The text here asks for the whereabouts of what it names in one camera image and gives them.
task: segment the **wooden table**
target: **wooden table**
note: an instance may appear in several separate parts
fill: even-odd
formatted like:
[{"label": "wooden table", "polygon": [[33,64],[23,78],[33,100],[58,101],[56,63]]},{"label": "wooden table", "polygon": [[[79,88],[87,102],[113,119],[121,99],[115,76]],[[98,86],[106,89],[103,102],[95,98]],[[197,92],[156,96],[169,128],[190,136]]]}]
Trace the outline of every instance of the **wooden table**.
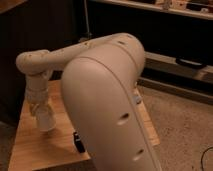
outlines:
[{"label": "wooden table", "polygon": [[0,0],[0,14],[6,12],[27,0]]},{"label": "wooden table", "polygon": [[[49,85],[50,100],[57,121],[56,128],[49,133],[42,133],[36,128],[35,118],[30,115],[29,106],[24,101],[9,171],[38,170],[90,159],[87,153],[78,153],[74,146],[72,137],[74,129],[65,112],[59,84],[60,81],[51,81]],[[153,145],[159,144],[158,136],[143,103],[139,105],[139,109],[150,141]]]}]

